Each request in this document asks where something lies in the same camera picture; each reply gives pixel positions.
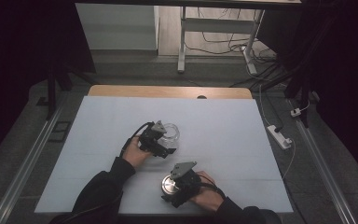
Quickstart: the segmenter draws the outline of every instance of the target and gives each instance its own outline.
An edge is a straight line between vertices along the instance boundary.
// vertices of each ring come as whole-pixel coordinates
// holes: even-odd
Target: gray floor
[[[163,55],[176,55],[169,50],[166,52]],[[92,75],[92,77],[103,84],[228,87],[233,83],[249,79],[243,58],[235,56],[204,57],[198,55],[187,57],[186,72],[178,75],[176,72],[177,57],[175,56],[96,53],[93,55],[93,59],[97,75]],[[267,66],[267,64],[256,64],[260,71]],[[74,121],[82,97],[90,88],[87,82],[78,77],[71,76],[71,79],[75,86],[70,92],[67,92],[69,98],[58,121]],[[252,83],[248,82],[236,87],[246,88]],[[289,115],[291,107],[282,95],[282,88],[283,86],[271,89],[267,93],[263,93],[261,98],[266,120],[272,124],[279,124],[279,120],[273,112],[275,109],[284,124],[282,133],[296,141],[296,155],[285,178],[287,192],[295,212],[281,214],[282,222],[293,224],[342,223],[329,192],[305,147],[296,121]],[[0,200],[46,122],[47,108],[36,105],[40,97],[46,96],[46,82],[34,85],[30,89],[30,100],[27,106],[24,107],[17,122],[0,146]],[[260,103],[259,94],[256,92],[253,96]],[[296,99],[292,100],[292,104],[297,104]],[[351,153],[320,119],[315,106],[316,102],[312,101],[309,108],[310,130],[358,223],[358,164]],[[60,137],[59,134],[52,134],[50,140]],[[284,174],[294,151],[292,149],[283,151],[272,138],[269,141],[281,172]],[[49,174],[54,168],[55,161],[60,155],[62,146],[63,143],[47,142],[7,223],[47,223],[51,219],[52,216],[38,215],[33,211],[48,181]]]

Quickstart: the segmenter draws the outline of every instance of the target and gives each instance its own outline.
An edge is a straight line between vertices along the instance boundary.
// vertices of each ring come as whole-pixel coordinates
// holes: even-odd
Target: white plug
[[[279,144],[279,146],[286,150],[287,148],[291,147],[292,140],[290,138],[284,138],[281,132],[275,133],[275,125],[270,125],[267,127],[269,133],[274,137],[275,141]]]
[[[292,115],[293,118],[299,116],[301,114],[300,108],[294,109],[290,111],[290,115]]]

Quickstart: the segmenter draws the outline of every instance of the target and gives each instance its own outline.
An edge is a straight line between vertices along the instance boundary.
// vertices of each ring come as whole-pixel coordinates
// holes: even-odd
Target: floor
[[[162,8],[161,10],[171,10],[171,13],[178,13],[178,10],[175,8]],[[207,11],[206,9],[205,11],[204,9],[202,10],[204,15],[209,16]],[[219,13],[222,12],[223,9],[217,13],[211,13],[212,15],[220,16],[221,14]],[[173,14],[169,15],[166,20],[173,20],[175,18]],[[165,48],[163,47],[164,44],[162,44],[164,42],[162,38],[164,35],[162,21],[166,20],[161,20],[160,56],[94,54],[93,59],[97,68],[97,74],[90,75],[103,84],[120,85],[229,87],[239,83],[234,87],[249,88],[258,81],[258,79],[249,77],[244,68],[243,58],[236,52],[231,52],[231,55],[227,57],[222,55],[207,57],[206,54],[190,52],[189,50],[186,52],[187,55],[190,55],[186,59],[186,71],[184,74],[178,75],[176,71],[177,47],[173,47],[173,43],[176,40],[169,38],[169,41],[172,41],[172,43],[170,44],[167,41]],[[166,34],[178,36],[168,31]],[[197,45],[197,48],[201,49],[208,48],[207,50],[227,50],[225,49],[227,43],[223,47],[205,44],[203,43],[202,35],[198,35],[198,38],[194,37],[194,42],[191,42],[192,37],[188,35],[186,37],[189,38],[188,44]],[[208,37],[211,39],[227,39],[226,35]],[[258,52],[266,48],[261,43],[260,45],[261,47]],[[270,63],[255,64],[256,68],[260,71],[266,69],[269,65]],[[280,69],[277,69],[271,76],[279,75]],[[71,79],[74,83],[71,91],[58,91],[59,99],[62,99],[64,95],[67,97],[58,121],[73,122],[81,100],[90,88],[90,84],[76,76],[71,75]],[[282,133],[285,136],[290,136],[296,142],[296,151],[294,148],[283,151],[268,136],[282,175],[287,172],[284,182],[295,210],[292,214],[280,214],[282,223],[343,223],[329,192],[324,186],[319,171],[310,157],[310,151],[305,146],[298,131],[296,120],[289,115],[292,107],[287,103],[287,99],[282,94],[286,84],[283,83],[261,95],[257,92],[258,85],[256,84],[255,91],[253,92],[253,97],[259,105],[260,116],[265,118],[265,125],[267,126],[268,123],[283,124]],[[32,148],[40,131],[46,125],[47,108],[43,105],[37,105],[37,102],[40,97],[47,96],[47,83],[41,82],[34,85],[30,89],[29,95],[30,100],[27,106],[24,107],[17,122],[0,146],[0,202],[29,149]],[[290,101],[292,105],[297,104],[296,99],[291,99]],[[310,130],[352,210],[357,221],[356,223],[358,223],[358,164],[351,156],[351,153],[321,120],[315,109],[316,104],[317,101],[315,100],[310,102]],[[24,189],[21,191],[21,195],[13,207],[10,216],[7,218],[7,223],[48,223],[52,218],[52,216],[35,214],[34,208],[46,186],[49,174],[54,168],[55,161],[59,157],[64,144],[64,141],[51,140],[60,140],[62,137],[64,136],[60,133],[50,135],[50,141],[47,141],[44,145],[39,160],[31,172]],[[162,223],[165,221],[166,219],[164,218],[144,219],[143,223]]]

